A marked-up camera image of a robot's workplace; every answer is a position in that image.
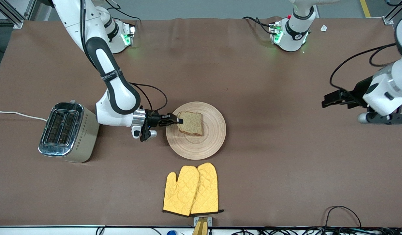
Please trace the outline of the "brown toast slice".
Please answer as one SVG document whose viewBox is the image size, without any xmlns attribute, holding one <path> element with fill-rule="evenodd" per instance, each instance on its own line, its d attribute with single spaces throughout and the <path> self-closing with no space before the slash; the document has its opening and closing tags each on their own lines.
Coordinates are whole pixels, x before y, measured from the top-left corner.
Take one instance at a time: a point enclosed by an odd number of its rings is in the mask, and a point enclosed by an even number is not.
<svg viewBox="0 0 402 235">
<path fill-rule="evenodd" d="M 179 119 L 183 121 L 182 124 L 178 124 L 178 130 L 186 135 L 202 136 L 202 114 L 192 112 L 179 112 Z"/>
</svg>

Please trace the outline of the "round light wooden plate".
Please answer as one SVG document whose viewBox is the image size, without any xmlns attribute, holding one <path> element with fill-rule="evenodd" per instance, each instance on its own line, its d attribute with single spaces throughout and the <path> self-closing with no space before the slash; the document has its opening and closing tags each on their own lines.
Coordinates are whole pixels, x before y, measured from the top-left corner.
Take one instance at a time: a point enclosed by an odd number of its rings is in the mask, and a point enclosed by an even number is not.
<svg viewBox="0 0 402 235">
<path fill-rule="evenodd" d="M 226 122 L 222 113 L 204 102 L 189 102 L 178 107 L 173 113 L 192 112 L 202 114 L 202 136 L 187 135 L 179 131 L 177 125 L 168 126 L 166 138 L 169 146 L 179 156 L 190 160 L 209 158 L 218 152 L 226 139 Z"/>
</svg>

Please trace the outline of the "yellow quilted oven mitt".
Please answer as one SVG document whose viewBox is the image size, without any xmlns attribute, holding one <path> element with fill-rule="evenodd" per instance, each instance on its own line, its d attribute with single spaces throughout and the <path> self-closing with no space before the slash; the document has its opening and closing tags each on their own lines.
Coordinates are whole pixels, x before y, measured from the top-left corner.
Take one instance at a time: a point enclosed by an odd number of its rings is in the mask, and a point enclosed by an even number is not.
<svg viewBox="0 0 402 235">
<path fill-rule="evenodd" d="M 168 174 L 165 184 L 163 212 L 189 217 L 199 183 L 199 171 L 194 166 L 183 166 L 177 175 Z"/>
<path fill-rule="evenodd" d="M 199 183 L 195 193 L 195 201 L 190 211 L 191 217 L 222 213 L 219 209 L 218 177 L 213 164 L 204 163 L 197 167 Z"/>
</svg>

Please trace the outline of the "beige chrome two-slot toaster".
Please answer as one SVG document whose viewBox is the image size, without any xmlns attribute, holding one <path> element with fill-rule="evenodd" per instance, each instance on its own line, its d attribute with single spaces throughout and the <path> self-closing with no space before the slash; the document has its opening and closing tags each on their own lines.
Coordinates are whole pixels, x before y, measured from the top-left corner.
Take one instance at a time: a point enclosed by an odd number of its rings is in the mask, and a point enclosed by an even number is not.
<svg viewBox="0 0 402 235">
<path fill-rule="evenodd" d="M 67 162 L 87 162 L 95 147 L 100 124 L 85 106 L 60 102 L 52 108 L 40 138 L 38 151 Z"/>
</svg>

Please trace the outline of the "brown table cover sheet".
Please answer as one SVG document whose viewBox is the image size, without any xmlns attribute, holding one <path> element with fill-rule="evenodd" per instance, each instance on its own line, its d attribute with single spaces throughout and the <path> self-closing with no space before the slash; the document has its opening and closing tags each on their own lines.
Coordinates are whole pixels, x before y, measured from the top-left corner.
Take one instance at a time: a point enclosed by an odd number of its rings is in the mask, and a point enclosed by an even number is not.
<svg viewBox="0 0 402 235">
<path fill-rule="evenodd" d="M 322 25 L 326 32 L 320 31 Z M 162 113 L 205 102 L 227 125 L 216 167 L 215 226 L 321 226 L 331 206 L 365 227 L 402 227 L 402 125 L 362 125 L 362 108 L 321 107 L 332 71 L 348 57 L 394 42 L 376 18 L 317 19 L 287 53 L 241 19 L 143 21 L 135 48 L 115 56 L 130 82 L 168 96 Z M 44 121 L 0 114 L 0 226 L 186 226 L 163 213 L 166 177 L 184 165 L 165 131 L 147 142 L 101 126 L 92 159 L 43 156 Z"/>
</svg>

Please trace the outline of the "wooden stick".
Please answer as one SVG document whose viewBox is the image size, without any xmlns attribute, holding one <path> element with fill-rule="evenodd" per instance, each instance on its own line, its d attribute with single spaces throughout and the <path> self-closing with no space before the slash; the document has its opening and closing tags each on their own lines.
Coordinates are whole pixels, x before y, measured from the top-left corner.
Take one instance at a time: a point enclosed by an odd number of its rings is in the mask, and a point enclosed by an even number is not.
<svg viewBox="0 0 402 235">
<path fill-rule="evenodd" d="M 208 217 L 195 217 L 192 235 L 208 235 Z"/>
</svg>

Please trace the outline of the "small metal table bracket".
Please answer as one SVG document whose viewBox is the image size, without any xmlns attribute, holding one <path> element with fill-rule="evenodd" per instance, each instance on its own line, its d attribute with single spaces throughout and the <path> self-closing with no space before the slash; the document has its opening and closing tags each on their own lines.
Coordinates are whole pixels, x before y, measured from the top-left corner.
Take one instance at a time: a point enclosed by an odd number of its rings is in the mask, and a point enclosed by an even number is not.
<svg viewBox="0 0 402 235">
<path fill-rule="evenodd" d="M 213 217 L 208 217 L 208 216 L 200 216 L 200 217 L 194 217 L 193 218 L 194 221 L 194 227 L 200 225 L 202 226 L 206 226 L 206 227 L 210 227 L 213 226 L 212 222 L 213 222 Z"/>
</svg>

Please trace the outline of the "aluminium frame profile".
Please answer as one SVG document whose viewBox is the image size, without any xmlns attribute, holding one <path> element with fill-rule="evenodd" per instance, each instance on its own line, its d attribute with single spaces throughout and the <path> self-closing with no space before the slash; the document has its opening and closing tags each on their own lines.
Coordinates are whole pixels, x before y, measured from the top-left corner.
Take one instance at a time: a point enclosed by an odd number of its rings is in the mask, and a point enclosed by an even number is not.
<svg viewBox="0 0 402 235">
<path fill-rule="evenodd" d="M 0 26 L 21 29 L 31 18 L 37 0 L 0 0 Z"/>
</svg>

